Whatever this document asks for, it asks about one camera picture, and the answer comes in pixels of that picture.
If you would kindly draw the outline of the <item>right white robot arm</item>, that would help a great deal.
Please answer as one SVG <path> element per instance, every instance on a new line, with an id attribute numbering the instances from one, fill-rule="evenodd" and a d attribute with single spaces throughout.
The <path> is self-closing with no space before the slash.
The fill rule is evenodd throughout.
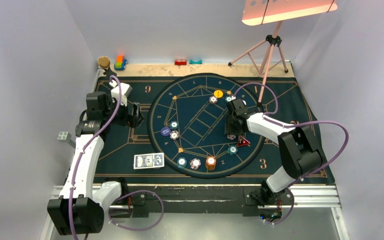
<path id="1" fill-rule="evenodd" d="M 267 112 L 249 110 L 240 98 L 232 99 L 226 106 L 225 134 L 252 133 L 278 145 L 281 167 L 261 183 L 256 197 L 264 204 L 274 203 L 295 180 L 327 162 L 310 126 L 294 126 L 270 117 Z"/>

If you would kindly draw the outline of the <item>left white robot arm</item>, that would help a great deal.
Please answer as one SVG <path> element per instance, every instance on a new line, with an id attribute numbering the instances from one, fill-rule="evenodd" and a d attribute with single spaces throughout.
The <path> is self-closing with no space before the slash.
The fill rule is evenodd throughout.
<path id="1" fill-rule="evenodd" d="M 126 203 L 129 191 L 121 178 L 106 180 L 93 191 L 94 176 L 110 124 L 137 128 L 143 121 L 140 104 L 133 103 L 129 114 L 128 97 L 132 87 L 110 82 L 110 93 L 95 91 L 86 96 L 86 110 L 75 128 L 75 152 L 66 182 L 58 198 L 49 200 L 47 212 L 62 236 L 99 233 L 110 205 Z"/>

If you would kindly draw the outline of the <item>pink white poker chip stack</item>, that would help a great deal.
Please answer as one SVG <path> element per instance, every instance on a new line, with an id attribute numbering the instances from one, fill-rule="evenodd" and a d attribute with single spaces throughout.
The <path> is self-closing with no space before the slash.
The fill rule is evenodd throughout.
<path id="1" fill-rule="evenodd" d="M 192 170 L 197 170 L 201 166 L 201 160 L 198 158 L 194 158 L 190 161 L 190 168 Z"/>

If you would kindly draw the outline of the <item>red triangular button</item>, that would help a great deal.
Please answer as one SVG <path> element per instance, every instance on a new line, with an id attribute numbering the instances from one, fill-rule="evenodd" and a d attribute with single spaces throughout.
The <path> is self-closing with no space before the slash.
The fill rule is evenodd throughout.
<path id="1" fill-rule="evenodd" d="M 244 146 L 250 146 L 251 143 L 242 135 L 238 136 L 237 144 L 236 146 L 239 147 L 244 147 Z"/>

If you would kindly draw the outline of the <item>green poker chip stack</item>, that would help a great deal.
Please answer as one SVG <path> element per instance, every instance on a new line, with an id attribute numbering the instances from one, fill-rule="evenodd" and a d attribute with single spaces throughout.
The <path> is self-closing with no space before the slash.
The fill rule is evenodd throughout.
<path id="1" fill-rule="evenodd" d="M 184 157 L 179 157 L 177 159 L 177 167 L 179 169 L 184 169 L 187 165 L 187 160 Z"/>

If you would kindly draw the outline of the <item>yellow dealer button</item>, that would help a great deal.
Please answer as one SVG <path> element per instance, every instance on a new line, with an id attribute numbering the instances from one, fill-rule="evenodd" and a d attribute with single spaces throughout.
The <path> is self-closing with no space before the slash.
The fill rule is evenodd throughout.
<path id="1" fill-rule="evenodd" d="M 214 95 L 216 98 L 219 99 L 219 98 L 222 98 L 222 97 L 223 97 L 224 93 L 223 93 L 222 90 L 217 89 L 217 90 L 215 90 L 215 91 L 213 92 L 213 95 Z"/>

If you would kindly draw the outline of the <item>orange red poker chip stack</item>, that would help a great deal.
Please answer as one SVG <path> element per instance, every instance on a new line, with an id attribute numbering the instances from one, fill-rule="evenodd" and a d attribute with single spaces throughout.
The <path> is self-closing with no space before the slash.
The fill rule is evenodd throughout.
<path id="1" fill-rule="evenodd" d="M 208 156 L 205 161 L 205 167 L 208 171 L 213 171 L 216 168 L 217 160 L 213 156 Z"/>

